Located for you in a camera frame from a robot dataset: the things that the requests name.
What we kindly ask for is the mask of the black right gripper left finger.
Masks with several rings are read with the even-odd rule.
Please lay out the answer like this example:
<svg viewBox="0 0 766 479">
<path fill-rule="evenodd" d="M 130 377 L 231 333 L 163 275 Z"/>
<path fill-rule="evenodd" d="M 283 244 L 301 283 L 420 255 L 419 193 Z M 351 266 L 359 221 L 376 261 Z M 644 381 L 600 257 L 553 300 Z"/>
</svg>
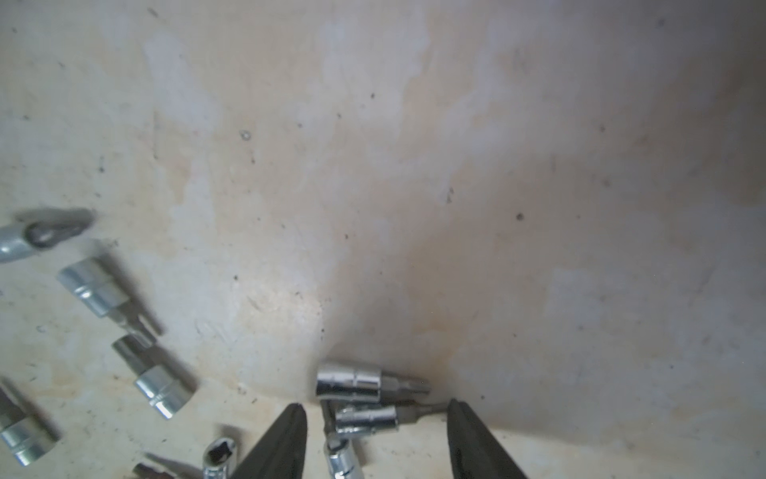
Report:
<svg viewBox="0 0 766 479">
<path fill-rule="evenodd" d="M 231 478 L 301 479 L 307 431 L 304 407 L 299 403 L 287 405 L 255 447 L 239 463 Z"/>
</svg>

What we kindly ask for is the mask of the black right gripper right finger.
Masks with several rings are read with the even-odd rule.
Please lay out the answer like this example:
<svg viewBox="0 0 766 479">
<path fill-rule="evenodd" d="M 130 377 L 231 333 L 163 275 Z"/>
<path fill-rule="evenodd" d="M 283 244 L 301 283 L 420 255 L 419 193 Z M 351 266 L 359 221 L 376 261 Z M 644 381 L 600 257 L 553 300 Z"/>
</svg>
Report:
<svg viewBox="0 0 766 479">
<path fill-rule="evenodd" d="M 449 402 L 447 437 L 455 479 L 528 478 L 467 402 Z"/>
</svg>

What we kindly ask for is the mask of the chrome bit pointing down-right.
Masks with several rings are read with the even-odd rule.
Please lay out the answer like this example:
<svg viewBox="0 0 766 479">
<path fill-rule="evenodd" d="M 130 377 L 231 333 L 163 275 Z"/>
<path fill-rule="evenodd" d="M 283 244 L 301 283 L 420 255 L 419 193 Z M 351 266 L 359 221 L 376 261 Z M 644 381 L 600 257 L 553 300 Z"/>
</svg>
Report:
<svg viewBox="0 0 766 479">
<path fill-rule="evenodd" d="M 335 433 L 344 438 L 363 437 L 397 431 L 402 425 L 415 424 L 421 418 L 445 413 L 448 404 L 349 404 L 335 412 Z"/>
</svg>

